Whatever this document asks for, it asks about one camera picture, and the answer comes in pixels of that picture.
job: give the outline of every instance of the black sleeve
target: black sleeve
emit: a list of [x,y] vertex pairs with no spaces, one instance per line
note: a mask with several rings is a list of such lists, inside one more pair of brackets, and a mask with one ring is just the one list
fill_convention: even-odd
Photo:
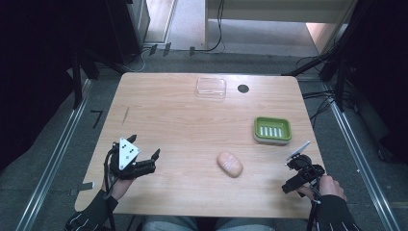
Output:
[[65,224],[65,230],[77,230],[81,227],[81,231],[85,230],[101,230],[103,223],[108,219],[108,204],[112,211],[117,205],[117,200],[109,197],[107,200],[103,198],[105,192],[99,191],[90,205],[82,212],[75,213]]
[[324,195],[319,200],[320,204],[316,214],[318,231],[362,230],[355,224],[345,200],[336,195]]

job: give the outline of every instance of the person's hand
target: person's hand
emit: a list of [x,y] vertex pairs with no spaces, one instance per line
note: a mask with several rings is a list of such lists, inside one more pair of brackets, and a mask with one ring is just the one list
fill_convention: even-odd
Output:
[[[312,191],[305,187],[302,186],[299,189],[297,189],[299,193],[303,193],[307,195],[310,199],[313,199],[313,193]],[[342,187],[340,187],[340,184],[338,181],[334,180],[333,177],[329,175],[323,175],[319,179],[319,191],[321,195],[327,195],[327,194],[332,194],[336,195],[343,200],[347,201],[347,197],[344,194],[344,190]]]
[[[122,198],[122,196],[126,194],[126,192],[129,190],[129,187],[134,181],[135,180],[117,180],[114,184],[114,188],[112,189],[112,197],[115,200],[119,200],[120,198]],[[103,180],[102,182],[103,183],[101,190],[106,191],[105,181]]]

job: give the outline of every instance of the clear plastic container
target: clear plastic container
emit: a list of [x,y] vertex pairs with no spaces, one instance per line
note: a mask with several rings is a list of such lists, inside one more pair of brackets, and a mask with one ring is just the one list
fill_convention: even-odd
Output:
[[226,82],[216,78],[198,78],[197,96],[207,98],[225,98]]

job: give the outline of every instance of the robotic hand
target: robotic hand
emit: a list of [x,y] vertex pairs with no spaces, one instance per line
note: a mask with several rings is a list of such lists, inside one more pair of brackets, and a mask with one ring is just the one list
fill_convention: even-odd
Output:
[[325,170],[320,165],[312,165],[311,159],[301,154],[309,143],[309,141],[306,141],[287,159],[287,161],[290,160],[287,166],[289,169],[297,170],[297,175],[286,181],[286,184],[282,186],[284,193],[289,193],[309,183],[311,190],[319,195],[319,189],[317,189],[319,187],[319,179]]
[[143,175],[153,173],[156,170],[155,162],[159,159],[160,148],[152,155],[150,160],[136,162],[140,150],[132,145],[136,140],[136,135],[120,139],[114,142],[108,154],[112,154],[110,171],[120,180],[133,180]]
[[104,181],[106,186],[104,198],[107,201],[109,220],[113,230],[115,230],[115,219],[107,199],[112,195],[114,184],[117,180],[134,180],[143,175],[153,173],[156,170],[155,162],[159,159],[160,148],[157,149],[150,160],[136,162],[140,150],[132,144],[135,140],[136,135],[133,135],[128,139],[121,138],[119,143],[114,142],[104,163]]

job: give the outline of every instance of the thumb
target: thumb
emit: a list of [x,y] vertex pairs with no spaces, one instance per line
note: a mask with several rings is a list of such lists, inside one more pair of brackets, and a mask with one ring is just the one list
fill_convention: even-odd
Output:
[[305,186],[301,186],[300,188],[298,188],[297,192],[305,194],[311,200],[314,199],[313,192],[309,188],[307,188]]

